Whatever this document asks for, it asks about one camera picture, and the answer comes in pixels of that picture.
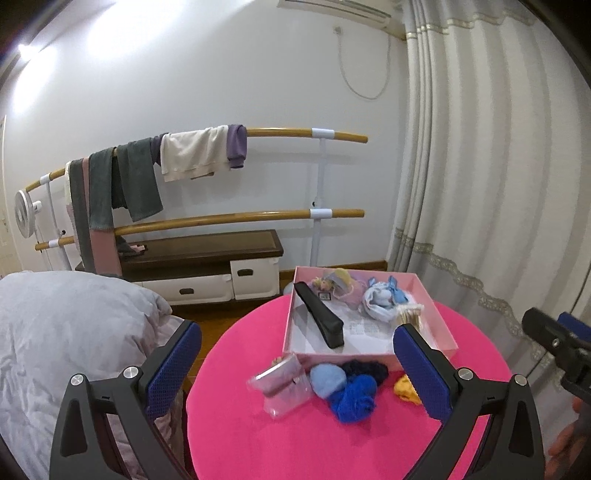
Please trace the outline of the right hand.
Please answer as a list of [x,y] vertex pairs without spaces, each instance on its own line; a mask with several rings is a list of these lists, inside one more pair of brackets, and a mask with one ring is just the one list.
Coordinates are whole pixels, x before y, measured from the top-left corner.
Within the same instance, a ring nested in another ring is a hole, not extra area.
[[563,479],[590,439],[590,405],[574,397],[572,407],[578,418],[560,432],[548,450],[545,479]]

